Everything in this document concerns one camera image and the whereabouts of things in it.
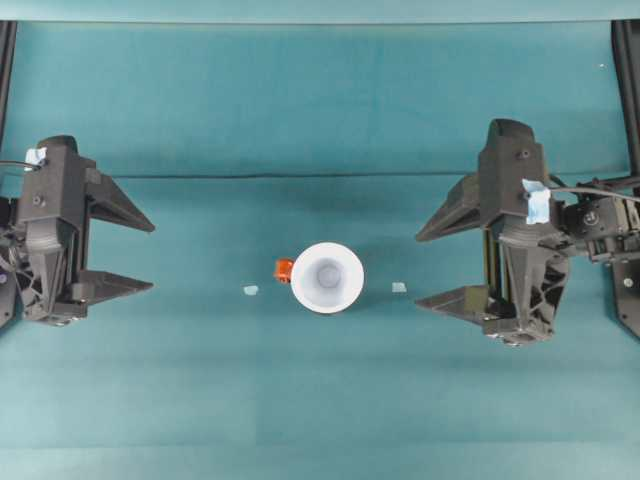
small white object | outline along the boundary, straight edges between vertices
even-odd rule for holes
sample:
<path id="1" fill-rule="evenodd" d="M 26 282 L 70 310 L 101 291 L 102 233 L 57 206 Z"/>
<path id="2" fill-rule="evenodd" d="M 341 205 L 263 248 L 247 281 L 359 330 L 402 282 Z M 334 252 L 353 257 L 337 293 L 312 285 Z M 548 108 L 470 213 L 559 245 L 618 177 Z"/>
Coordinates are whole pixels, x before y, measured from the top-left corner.
<path id="1" fill-rule="evenodd" d="M 258 294 L 260 288 L 257 285 L 247 285 L 243 288 L 244 294 L 249 297 L 255 297 Z"/>
<path id="2" fill-rule="evenodd" d="M 404 282 L 392 282 L 391 283 L 391 292 L 392 293 L 407 293 L 407 286 Z"/>
<path id="3" fill-rule="evenodd" d="M 551 190 L 545 187 L 542 182 L 526 180 L 524 178 L 522 179 L 522 186 L 529 194 L 527 225 L 549 223 L 549 200 L 551 199 Z"/>
<path id="4" fill-rule="evenodd" d="M 291 290 L 317 313 L 337 313 L 355 302 L 364 287 L 364 268 L 344 245 L 317 243 L 300 254 L 291 270 Z"/>
<path id="5" fill-rule="evenodd" d="M 24 161 L 29 165 L 41 167 L 46 157 L 47 157 L 47 147 L 30 148 L 29 150 L 27 150 L 27 154 L 25 155 Z M 24 170 L 25 172 L 30 172 L 33 169 L 29 167 L 24 167 Z"/>

white cup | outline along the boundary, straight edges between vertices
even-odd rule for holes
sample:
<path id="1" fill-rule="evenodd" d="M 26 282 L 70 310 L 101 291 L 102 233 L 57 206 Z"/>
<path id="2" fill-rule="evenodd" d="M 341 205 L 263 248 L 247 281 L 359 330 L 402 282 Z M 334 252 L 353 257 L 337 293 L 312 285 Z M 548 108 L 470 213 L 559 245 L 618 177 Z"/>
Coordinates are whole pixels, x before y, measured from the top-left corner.
<path id="1" fill-rule="evenodd" d="M 323 242 L 307 248 L 291 270 L 298 301 L 317 313 L 337 313 L 352 305 L 364 287 L 364 268 L 344 245 Z"/>

teal fabric surface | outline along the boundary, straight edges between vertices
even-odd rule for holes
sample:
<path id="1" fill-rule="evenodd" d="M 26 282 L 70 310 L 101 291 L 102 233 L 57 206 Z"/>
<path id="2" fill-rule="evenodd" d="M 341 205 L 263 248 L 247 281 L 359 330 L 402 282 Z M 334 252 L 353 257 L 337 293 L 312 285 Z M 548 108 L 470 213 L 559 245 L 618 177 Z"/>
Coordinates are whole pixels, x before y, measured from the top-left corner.
<path id="1" fill-rule="evenodd" d="M 121 180 L 158 230 L 94 222 L 90 267 L 156 287 L 69 328 L 2 334 L 4 474 L 635 478 L 640 342 L 603 270 L 573 263 L 557 335 L 531 348 L 413 305 L 481 279 L 478 232 L 412 238 L 456 180 Z M 322 240 L 367 271 L 331 317 L 271 277 Z"/>
<path id="2" fill-rule="evenodd" d="M 70 132 L 115 175 L 467 172 L 510 117 L 556 172 L 625 170 L 609 31 L 21 23 L 2 156 Z"/>
<path id="3" fill-rule="evenodd" d="M 17 20 L 169 23 L 487 23 L 640 16 L 636 0 L 4 0 Z"/>
<path id="4" fill-rule="evenodd" d="M 0 332 L 1 478 L 637 478 L 640 341 L 607 272 L 574 261 L 530 348 L 413 305 L 481 281 L 479 232 L 413 235 L 491 118 L 568 182 L 626 169 L 607 23 L 23 23 L 16 52 L 2 158 L 64 131 L 105 173 L 169 177 L 119 179 L 155 233 L 92 225 L 90 267 L 153 290 Z M 176 178 L 264 173 L 287 177 Z M 327 173 L 370 176 L 291 176 Z M 324 240 L 367 275 L 330 317 L 271 277 Z"/>

screw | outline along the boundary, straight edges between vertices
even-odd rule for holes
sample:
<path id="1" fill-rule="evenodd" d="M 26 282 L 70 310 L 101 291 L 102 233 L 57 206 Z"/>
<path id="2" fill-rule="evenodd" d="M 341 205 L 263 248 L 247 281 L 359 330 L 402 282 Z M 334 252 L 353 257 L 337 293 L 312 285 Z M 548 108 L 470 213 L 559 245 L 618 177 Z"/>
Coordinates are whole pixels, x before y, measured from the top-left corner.
<path id="1" fill-rule="evenodd" d="M 600 217 L 596 212 L 589 211 L 584 214 L 584 217 L 582 217 L 582 221 L 584 222 L 585 225 L 593 226 L 600 221 Z"/>

small orange object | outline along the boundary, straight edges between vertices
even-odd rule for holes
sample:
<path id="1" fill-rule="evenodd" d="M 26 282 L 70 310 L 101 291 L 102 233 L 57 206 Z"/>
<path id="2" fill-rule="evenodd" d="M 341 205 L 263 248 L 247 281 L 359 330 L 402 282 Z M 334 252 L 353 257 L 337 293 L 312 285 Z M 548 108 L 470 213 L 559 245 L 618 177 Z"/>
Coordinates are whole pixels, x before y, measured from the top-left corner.
<path id="1" fill-rule="evenodd" d="M 276 260 L 276 269 L 273 276 L 280 283 L 291 283 L 291 270 L 293 269 L 293 260 L 290 258 L 279 258 Z"/>

